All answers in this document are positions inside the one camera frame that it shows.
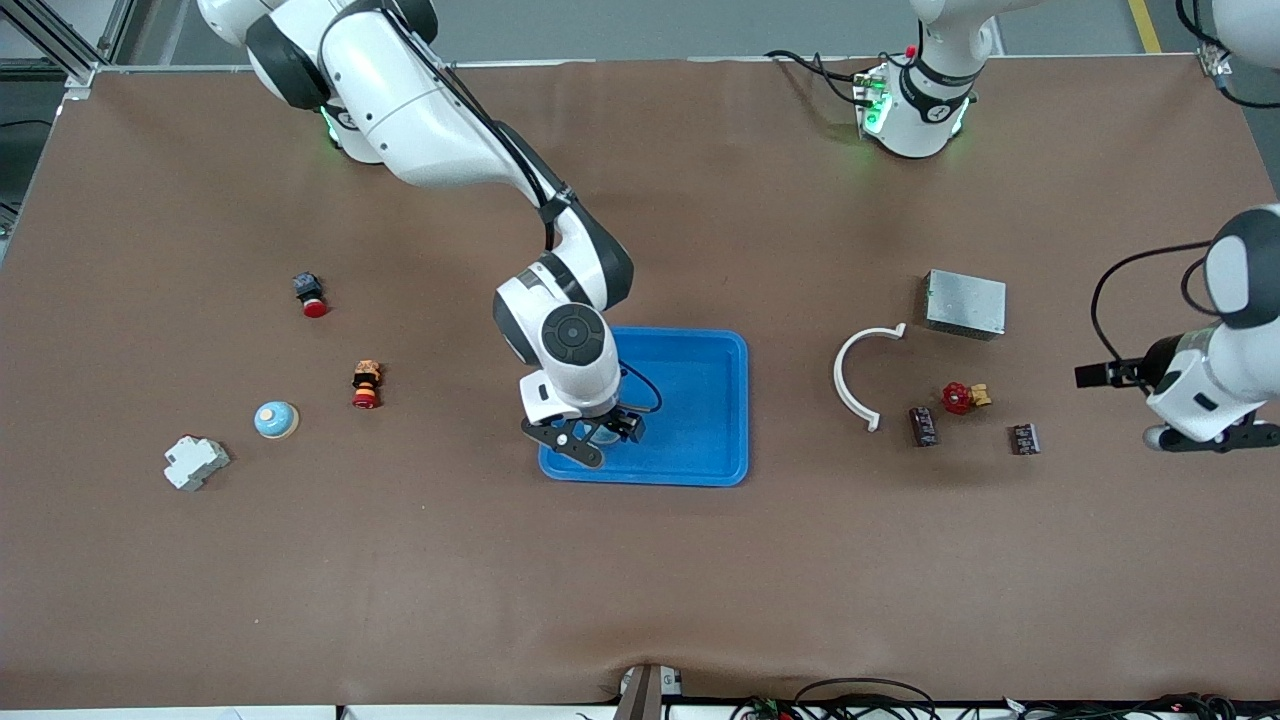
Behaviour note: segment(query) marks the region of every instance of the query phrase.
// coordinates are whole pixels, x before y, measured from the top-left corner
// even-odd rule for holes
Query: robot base
[[[960,132],[960,123],[969,100],[940,123],[927,123],[901,92],[896,91],[901,73],[893,63],[867,70],[854,86],[854,97],[867,100],[870,108],[858,108],[858,129],[864,137],[877,140],[886,150],[902,158],[928,158],[942,150]]]

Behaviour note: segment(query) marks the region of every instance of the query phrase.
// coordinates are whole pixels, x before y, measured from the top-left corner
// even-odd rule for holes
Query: white electrical component
[[[212,475],[232,461],[223,446],[206,438],[184,436],[164,454],[169,466],[164,477],[173,487],[184,492],[200,489],[209,475]]]

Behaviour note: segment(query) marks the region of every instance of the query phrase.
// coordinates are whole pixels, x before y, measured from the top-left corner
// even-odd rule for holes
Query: red button
[[[311,299],[302,304],[302,314],[307,318],[323,318],[328,311],[329,306],[324,304],[324,300]]]

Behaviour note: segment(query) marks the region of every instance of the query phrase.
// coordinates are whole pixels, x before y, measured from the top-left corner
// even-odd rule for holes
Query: metal box
[[[924,284],[929,329],[975,340],[1005,334],[1005,283],[929,270]]]

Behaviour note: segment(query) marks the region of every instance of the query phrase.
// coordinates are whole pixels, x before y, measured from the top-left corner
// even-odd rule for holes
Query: red knob
[[[302,314],[307,318],[324,318],[328,311],[329,306],[324,304],[324,300],[311,299],[302,302]]]
[[[970,401],[969,388],[964,383],[951,383],[942,388],[942,407],[947,413],[964,415],[969,411]]]

